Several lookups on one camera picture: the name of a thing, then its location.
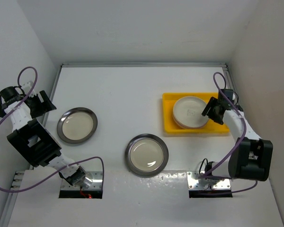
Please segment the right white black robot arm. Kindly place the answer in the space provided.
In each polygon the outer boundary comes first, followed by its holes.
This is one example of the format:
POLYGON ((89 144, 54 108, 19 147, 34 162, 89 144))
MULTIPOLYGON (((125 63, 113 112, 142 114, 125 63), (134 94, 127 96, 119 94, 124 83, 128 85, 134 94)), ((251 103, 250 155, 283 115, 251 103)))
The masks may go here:
POLYGON ((264 182, 269 177, 273 144, 252 129, 242 108, 234 104, 234 96, 233 90, 221 89, 217 97, 210 98, 202 112, 214 123, 226 125, 235 141, 226 157, 205 166, 204 177, 264 182))

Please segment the pink plastic plate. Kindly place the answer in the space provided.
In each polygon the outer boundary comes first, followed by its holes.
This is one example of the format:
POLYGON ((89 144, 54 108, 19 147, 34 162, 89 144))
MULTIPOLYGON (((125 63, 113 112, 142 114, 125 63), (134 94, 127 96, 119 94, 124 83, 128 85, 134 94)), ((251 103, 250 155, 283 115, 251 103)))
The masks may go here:
POLYGON ((182 124, 181 122, 179 122, 174 115, 173 115, 173 120, 174 120, 175 124, 178 125, 182 129, 192 129, 191 127, 188 127, 188 126, 182 124))

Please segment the cream plastic plate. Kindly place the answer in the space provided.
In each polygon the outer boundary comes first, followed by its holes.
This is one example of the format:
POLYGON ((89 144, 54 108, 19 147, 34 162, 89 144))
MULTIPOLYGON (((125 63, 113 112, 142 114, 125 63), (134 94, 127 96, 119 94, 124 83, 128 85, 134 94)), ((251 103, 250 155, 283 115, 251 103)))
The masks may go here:
POLYGON ((202 116, 206 102, 196 96, 185 96, 177 100, 173 106, 172 113, 182 124, 198 129, 204 127, 209 118, 202 116))

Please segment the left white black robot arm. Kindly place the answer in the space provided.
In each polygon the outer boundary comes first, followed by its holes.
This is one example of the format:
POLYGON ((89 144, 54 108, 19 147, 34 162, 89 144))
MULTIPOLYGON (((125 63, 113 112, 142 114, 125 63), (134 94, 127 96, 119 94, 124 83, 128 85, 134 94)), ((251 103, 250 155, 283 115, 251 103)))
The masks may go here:
POLYGON ((45 91, 37 94, 32 85, 29 81, 0 91, 0 118, 6 116, 12 122, 7 140, 31 166, 52 167, 68 184, 83 187, 86 171, 61 152, 60 144, 38 121, 56 106, 45 91))

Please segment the steel rimmed plate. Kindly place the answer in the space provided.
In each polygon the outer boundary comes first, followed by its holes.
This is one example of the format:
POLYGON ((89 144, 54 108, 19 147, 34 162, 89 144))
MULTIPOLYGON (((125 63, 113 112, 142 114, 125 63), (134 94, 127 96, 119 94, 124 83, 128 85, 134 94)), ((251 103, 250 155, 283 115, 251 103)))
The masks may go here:
POLYGON ((57 123, 58 137, 65 143, 80 144, 89 140, 98 127, 96 114, 85 107, 66 111, 57 123))
POLYGON ((140 134, 127 144, 124 160, 126 167, 133 174, 149 178, 164 170, 169 160, 169 150, 160 137, 140 134))

